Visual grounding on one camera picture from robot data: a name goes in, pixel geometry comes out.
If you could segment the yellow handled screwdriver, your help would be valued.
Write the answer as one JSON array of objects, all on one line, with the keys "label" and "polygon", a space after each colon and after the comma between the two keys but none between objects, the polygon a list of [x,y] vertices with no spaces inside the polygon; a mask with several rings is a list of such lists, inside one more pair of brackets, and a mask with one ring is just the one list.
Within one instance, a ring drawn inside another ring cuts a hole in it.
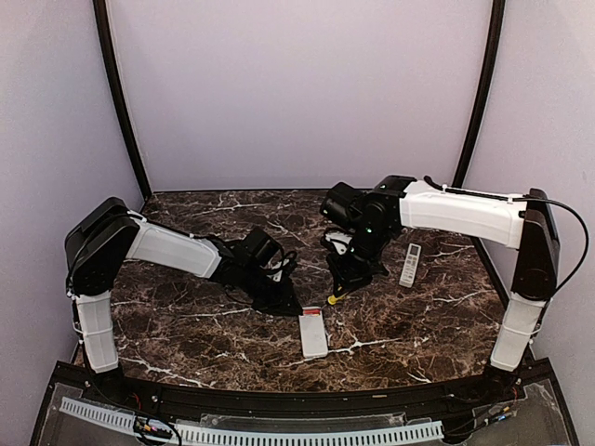
[{"label": "yellow handled screwdriver", "polygon": [[331,294],[329,297],[327,297],[326,299],[326,303],[330,306],[334,306],[336,305],[338,302],[342,301],[345,299],[345,297],[348,295],[349,290],[344,288],[341,285],[338,285],[334,291],[333,294]]}]

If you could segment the white remote control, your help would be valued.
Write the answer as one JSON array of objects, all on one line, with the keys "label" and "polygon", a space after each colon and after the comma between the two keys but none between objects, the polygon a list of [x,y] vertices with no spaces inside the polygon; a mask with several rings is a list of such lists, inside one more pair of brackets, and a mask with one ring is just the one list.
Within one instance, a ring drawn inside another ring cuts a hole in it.
[{"label": "white remote control", "polygon": [[305,359],[326,357],[328,345],[324,327],[323,311],[317,316],[298,317],[302,354]]}]

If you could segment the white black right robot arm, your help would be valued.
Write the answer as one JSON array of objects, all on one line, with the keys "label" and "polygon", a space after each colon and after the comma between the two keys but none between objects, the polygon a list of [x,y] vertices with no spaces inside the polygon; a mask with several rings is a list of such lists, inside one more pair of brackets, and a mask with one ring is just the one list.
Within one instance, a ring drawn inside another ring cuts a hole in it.
[{"label": "white black right robot arm", "polygon": [[497,194],[439,185],[430,177],[388,176],[371,190],[338,182],[324,196],[322,216],[332,228],[321,244],[328,250],[333,300],[387,274],[385,247],[405,229],[442,230],[485,239],[516,251],[509,301],[489,363],[474,394],[493,403],[509,390],[510,376],[539,331],[559,280],[560,238],[551,211],[556,202],[540,189]]}]

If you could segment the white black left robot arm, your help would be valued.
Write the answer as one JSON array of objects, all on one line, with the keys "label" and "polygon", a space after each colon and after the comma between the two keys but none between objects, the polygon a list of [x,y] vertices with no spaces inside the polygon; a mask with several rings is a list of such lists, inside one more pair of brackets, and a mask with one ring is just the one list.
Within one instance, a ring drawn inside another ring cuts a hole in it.
[{"label": "white black left robot arm", "polygon": [[116,371],[111,292],[127,260],[181,270],[198,278],[238,288],[252,309],[272,316],[300,316],[291,273],[297,254],[286,252],[261,228],[241,240],[198,237],[151,222],[117,197],[106,199],[71,230],[64,243],[66,295],[74,308],[73,326],[96,391],[111,405],[131,397],[130,383]]}]

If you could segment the white air conditioner remote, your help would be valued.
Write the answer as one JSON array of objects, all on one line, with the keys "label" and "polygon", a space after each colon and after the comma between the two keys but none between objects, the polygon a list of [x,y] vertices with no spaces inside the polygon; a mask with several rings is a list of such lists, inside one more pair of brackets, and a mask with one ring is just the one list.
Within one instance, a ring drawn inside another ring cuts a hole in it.
[{"label": "white air conditioner remote", "polygon": [[399,285],[411,288],[417,275],[417,266],[421,256],[422,248],[420,245],[410,243],[407,248],[403,268],[399,279]]}]

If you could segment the black front rail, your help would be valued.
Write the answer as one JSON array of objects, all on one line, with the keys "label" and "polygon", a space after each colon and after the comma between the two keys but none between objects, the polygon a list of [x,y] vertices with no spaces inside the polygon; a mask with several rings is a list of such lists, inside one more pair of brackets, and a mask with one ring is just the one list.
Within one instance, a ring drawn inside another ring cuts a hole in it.
[{"label": "black front rail", "polygon": [[115,401],[168,420],[197,420],[207,414],[323,418],[405,413],[408,418],[461,418],[483,405],[520,399],[533,383],[556,380],[547,359],[525,363],[510,376],[487,372],[434,384],[337,393],[185,387],[126,377],[120,370],[95,374],[66,362],[56,364],[52,377],[82,390],[90,400]]}]

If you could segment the black left frame post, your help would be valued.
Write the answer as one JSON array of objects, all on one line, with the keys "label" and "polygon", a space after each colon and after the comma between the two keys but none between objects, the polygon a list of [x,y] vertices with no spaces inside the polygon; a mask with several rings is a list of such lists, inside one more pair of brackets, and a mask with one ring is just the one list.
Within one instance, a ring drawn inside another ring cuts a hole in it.
[{"label": "black left frame post", "polygon": [[104,0],[93,0],[92,6],[104,70],[112,97],[112,104],[125,143],[128,160],[132,167],[141,197],[143,201],[146,202],[152,197],[152,188],[141,159],[139,144],[137,143],[126,103],[125,92],[118,69],[115,46],[112,38],[108,2]]}]

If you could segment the black frame post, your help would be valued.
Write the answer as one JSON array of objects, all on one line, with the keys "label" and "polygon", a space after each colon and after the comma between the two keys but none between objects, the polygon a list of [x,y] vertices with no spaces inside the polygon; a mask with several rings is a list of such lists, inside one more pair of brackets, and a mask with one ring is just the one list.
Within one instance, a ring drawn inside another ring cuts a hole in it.
[{"label": "black frame post", "polygon": [[456,171],[452,180],[452,185],[456,188],[461,188],[465,183],[473,153],[480,135],[483,116],[489,98],[493,75],[496,67],[496,59],[504,23],[505,9],[505,0],[494,0],[492,2],[482,67],[477,84],[476,94],[469,117],[469,125],[466,136],[463,141],[461,153],[456,165]]},{"label": "black frame post", "polygon": [[125,92],[118,69],[115,46],[112,38],[108,2],[104,0],[93,0],[92,6],[104,70],[112,97],[112,104],[125,143],[128,160],[132,167],[141,197],[143,201],[146,202],[152,197],[152,188],[141,159],[139,144],[137,143],[126,103]]}]

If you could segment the black right frame post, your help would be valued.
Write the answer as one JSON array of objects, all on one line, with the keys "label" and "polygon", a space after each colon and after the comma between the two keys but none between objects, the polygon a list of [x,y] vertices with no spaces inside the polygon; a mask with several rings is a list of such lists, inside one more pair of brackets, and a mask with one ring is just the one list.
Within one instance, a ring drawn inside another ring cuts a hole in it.
[{"label": "black right frame post", "polygon": [[476,94],[469,117],[469,125],[466,136],[463,141],[461,153],[456,165],[456,171],[452,180],[452,185],[456,188],[461,188],[465,183],[473,153],[480,135],[483,116],[489,98],[493,75],[496,67],[496,59],[504,23],[505,9],[505,0],[494,0],[492,2],[482,67],[477,84]]}]

